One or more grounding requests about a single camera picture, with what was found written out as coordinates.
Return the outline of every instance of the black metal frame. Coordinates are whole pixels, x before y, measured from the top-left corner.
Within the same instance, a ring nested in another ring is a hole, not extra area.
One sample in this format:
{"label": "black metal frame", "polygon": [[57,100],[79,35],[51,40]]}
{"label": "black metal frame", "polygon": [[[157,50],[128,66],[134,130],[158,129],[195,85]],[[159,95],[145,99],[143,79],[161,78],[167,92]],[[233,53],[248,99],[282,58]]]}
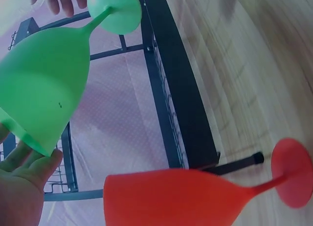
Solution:
{"label": "black metal frame", "polygon": [[[127,46],[125,37],[119,35],[121,48],[91,55],[90,60],[144,50],[170,168],[185,167],[184,155],[187,156],[189,168],[217,175],[263,163],[263,154],[256,153],[243,160],[216,166],[219,163],[220,153],[215,149],[198,86],[167,2],[166,0],[140,0],[140,3],[143,10],[141,23],[143,44]],[[43,27],[38,27],[35,20],[30,18],[22,22],[18,32],[12,35],[9,50],[13,45],[33,33],[89,17],[89,12],[84,12]],[[165,84],[168,85],[169,92],[166,91]],[[174,110],[169,106],[170,101],[174,104]],[[175,126],[175,119],[178,121],[179,127]],[[179,137],[182,137],[186,153],[179,144]],[[45,201],[101,198],[102,190],[78,192],[69,124],[62,134],[61,140],[69,192],[65,194],[47,193]],[[15,137],[10,134],[3,144],[4,157],[15,148],[15,145]]]}

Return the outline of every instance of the metal bar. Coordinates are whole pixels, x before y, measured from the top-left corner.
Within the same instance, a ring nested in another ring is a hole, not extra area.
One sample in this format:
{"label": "metal bar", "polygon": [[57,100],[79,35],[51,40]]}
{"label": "metal bar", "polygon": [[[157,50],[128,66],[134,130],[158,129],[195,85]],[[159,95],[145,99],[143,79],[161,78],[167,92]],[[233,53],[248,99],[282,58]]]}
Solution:
{"label": "metal bar", "polygon": [[64,168],[69,191],[78,191],[69,123],[61,135]]}
{"label": "metal bar", "polygon": [[16,147],[15,135],[10,133],[3,142],[3,156],[6,158]]}
{"label": "metal bar", "polygon": [[127,53],[127,52],[132,52],[132,51],[139,51],[139,50],[143,50],[142,44],[129,46],[129,47],[127,47],[126,50],[119,48],[119,49],[115,49],[115,50],[110,50],[110,51],[105,51],[105,52],[93,54],[90,56],[90,60],[93,61],[93,60],[97,60],[97,59],[108,57],[108,56],[114,56],[114,55],[118,55],[118,54],[123,54],[123,53]]}
{"label": "metal bar", "polygon": [[203,169],[202,171],[210,172],[215,175],[225,175],[234,171],[244,169],[249,166],[261,164],[264,162],[264,156],[261,152],[258,152],[250,157],[244,158],[242,160],[234,161],[225,165],[211,167]]}
{"label": "metal bar", "polygon": [[45,193],[45,202],[79,201],[103,198],[103,189],[77,193]]}
{"label": "metal bar", "polygon": [[119,35],[119,39],[121,41],[123,51],[127,50],[126,41],[124,35]]}
{"label": "metal bar", "polygon": [[218,163],[198,85],[166,0],[141,0],[164,66],[190,168]]}
{"label": "metal bar", "polygon": [[73,23],[73,22],[77,22],[77,21],[80,21],[80,20],[83,20],[83,19],[86,19],[86,18],[89,18],[89,17],[90,17],[90,13],[88,11],[87,12],[82,12],[82,13],[74,15],[71,18],[64,18],[64,19],[61,19],[59,21],[56,21],[56,22],[47,24],[45,26],[42,26],[40,28],[40,30],[54,28],[54,27],[60,27],[60,26],[63,26],[63,25],[66,25],[66,24],[70,24],[70,23]]}
{"label": "metal bar", "polygon": [[12,47],[15,45],[15,37],[16,37],[16,34],[17,34],[17,32],[16,31],[14,31],[14,34],[12,34],[12,41],[11,41],[11,44],[10,44],[10,46],[8,47],[8,50],[10,51],[11,49],[12,49]]}
{"label": "metal bar", "polygon": [[[144,7],[143,0],[139,0],[142,7]],[[165,151],[170,168],[180,168],[181,163],[179,160],[174,134],[172,131],[171,120],[169,111],[166,105],[166,95],[162,88],[162,79],[158,72],[158,67],[153,51],[153,31],[150,25],[148,13],[143,9],[141,20],[142,42],[145,46],[144,55],[147,64],[147,70],[151,83],[151,89],[156,105],[156,112],[161,128]]]}

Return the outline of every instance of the wine glass stem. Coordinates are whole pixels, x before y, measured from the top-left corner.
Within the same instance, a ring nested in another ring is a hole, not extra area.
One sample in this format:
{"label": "wine glass stem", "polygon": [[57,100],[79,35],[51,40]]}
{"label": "wine glass stem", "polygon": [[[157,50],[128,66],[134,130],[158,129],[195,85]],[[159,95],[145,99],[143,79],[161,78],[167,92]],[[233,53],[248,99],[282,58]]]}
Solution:
{"label": "wine glass stem", "polygon": [[271,188],[274,188],[276,186],[279,186],[280,184],[286,182],[288,179],[287,176],[283,175],[283,176],[280,176],[278,178],[275,178],[269,182],[266,182],[266,183],[263,183],[261,185],[258,185],[258,186],[255,186],[255,187],[252,187],[252,190],[253,190],[253,194],[256,196],[258,194],[261,194],[267,190],[270,190]]}
{"label": "wine glass stem", "polygon": [[113,13],[113,8],[112,7],[106,7],[106,9],[95,19],[93,19],[90,23],[88,23],[86,26],[83,27],[83,30],[88,33],[89,35],[93,32],[93,30],[101,24],[101,22],[108,17],[110,14]]}

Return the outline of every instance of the hand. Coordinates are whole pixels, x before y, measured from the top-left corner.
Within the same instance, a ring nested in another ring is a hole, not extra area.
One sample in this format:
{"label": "hand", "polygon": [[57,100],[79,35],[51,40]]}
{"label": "hand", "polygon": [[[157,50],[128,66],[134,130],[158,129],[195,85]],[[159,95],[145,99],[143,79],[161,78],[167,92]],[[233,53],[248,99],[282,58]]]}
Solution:
{"label": "hand", "polygon": [[[58,0],[46,0],[48,2],[48,6],[50,10],[57,15],[60,12],[60,5]],[[72,17],[74,15],[74,8],[72,0],[60,0],[62,9],[68,17]],[[36,3],[37,0],[31,0],[31,3]],[[77,0],[79,8],[83,9],[87,7],[87,0]]]}
{"label": "hand", "polygon": [[[9,131],[0,124],[0,142]],[[2,226],[37,226],[44,205],[44,185],[62,161],[54,150],[44,157],[20,142],[0,162],[0,221]]]}

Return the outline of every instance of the wooden floor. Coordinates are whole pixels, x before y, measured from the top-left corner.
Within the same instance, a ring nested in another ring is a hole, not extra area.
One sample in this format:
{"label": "wooden floor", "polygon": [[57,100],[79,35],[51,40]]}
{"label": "wooden floor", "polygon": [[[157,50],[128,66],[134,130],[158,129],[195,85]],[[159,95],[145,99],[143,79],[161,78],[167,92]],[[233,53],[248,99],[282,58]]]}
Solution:
{"label": "wooden floor", "polygon": [[[225,176],[271,179],[276,142],[313,155],[313,0],[167,0],[187,51],[221,163],[263,151],[258,167]],[[236,226],[313,225],[313,201],[289,209],[275,190],[252,200]]]}

